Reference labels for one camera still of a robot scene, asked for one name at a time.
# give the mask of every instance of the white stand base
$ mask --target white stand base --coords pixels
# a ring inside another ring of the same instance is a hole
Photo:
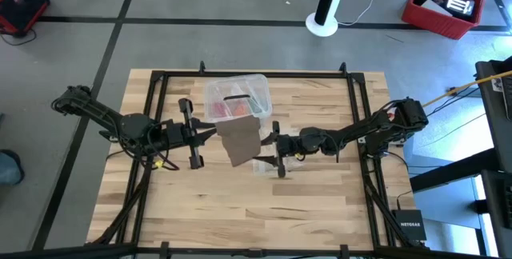
[[[312,13],[306,18],[306,27],[312,34],[320,37],[327,37],[336,33],[336,30],[338,30],[338,21],[336,18],[328,18],[326,20],[326,24],[321,26],[314,20],[314,15],[315,13]]]

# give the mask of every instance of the clear plastic container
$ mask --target clear plastic container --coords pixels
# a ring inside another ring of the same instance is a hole
[[[269,82],[261,74],[220,78],[206,83],[205,116],[223,122],[248,115],[265,119],[272,114]]]

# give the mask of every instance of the red bin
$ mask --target red bin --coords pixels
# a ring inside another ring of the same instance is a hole
[[[471,20],[466,21],[423,8],[414,4],[414,0],[409,0],[403,11],[402,20],[448,38],[460,39],[468,30],[480,23],[483,2],[484,0],[474,0],[473,16]]]

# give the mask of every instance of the black desk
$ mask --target black desk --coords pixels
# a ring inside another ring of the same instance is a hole
[[[496,74],[490,62],[478,62],[476,69],[477,78]],[[484,82],[479,86],[494,148],[412,177],[410,184],[416,193],[481,173],[486,189],[486,200],[480,203],[489,211],[498,253],[500,257],[512,257],[512,230],[503,227],[504,202],[503,198],[498,196],[497,187],[502,185],[500,182],[503,178],[512,178],[512,175],[507,174],[512,173],[512,121],[506,117],[503,95],[493,91],[491,84]]]

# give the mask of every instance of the plastic container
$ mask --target plastic container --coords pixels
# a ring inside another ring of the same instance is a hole
[[[468,30],[480,24],[484,0],[474,0],[474,11],[470,21],[447,16],[423,8],[409,0],[403,11],[402,20],[414,26],[430,30],[452,39],[460,39]]]
[[[272,114],[269,82],[261,74],[233,76],[206,83],[205,116],[223,122],[248,115],[265,119]]]

